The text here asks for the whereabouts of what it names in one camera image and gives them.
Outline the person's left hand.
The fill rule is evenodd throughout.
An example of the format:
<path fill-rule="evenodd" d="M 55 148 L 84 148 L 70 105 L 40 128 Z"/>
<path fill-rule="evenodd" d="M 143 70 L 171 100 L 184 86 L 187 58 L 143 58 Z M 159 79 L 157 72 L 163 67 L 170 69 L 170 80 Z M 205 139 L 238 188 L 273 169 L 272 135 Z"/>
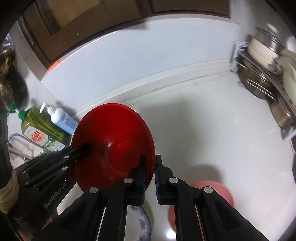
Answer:
<path fill-rule="evenodd" d="M 0 210 L 4 214 L 12 209 L 16 204 L 19 195 L 19 183 L 16 175 L 16 171 L 12 170 L 11 178 L 7 185 L 1 188 L 0 192 Z"/>

